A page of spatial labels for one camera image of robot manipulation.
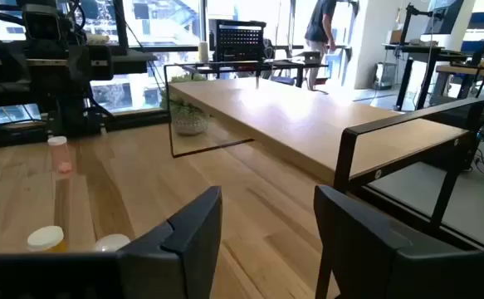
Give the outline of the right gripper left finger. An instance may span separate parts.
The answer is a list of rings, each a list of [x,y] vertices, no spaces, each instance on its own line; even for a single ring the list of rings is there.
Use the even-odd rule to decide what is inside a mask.
[[[222,235],[222,190],[206,189],[118,250],[126,298],[209,298]]]

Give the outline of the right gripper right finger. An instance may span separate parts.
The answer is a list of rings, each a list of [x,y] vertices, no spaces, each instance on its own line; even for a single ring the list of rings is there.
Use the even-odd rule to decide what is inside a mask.
[[[343,298],[420,298],[420,277],[397,260],[420,244],[419,231],[368,204],[317,185],[314,210],[322,255],[315,296],[325,298],[334,277]]]

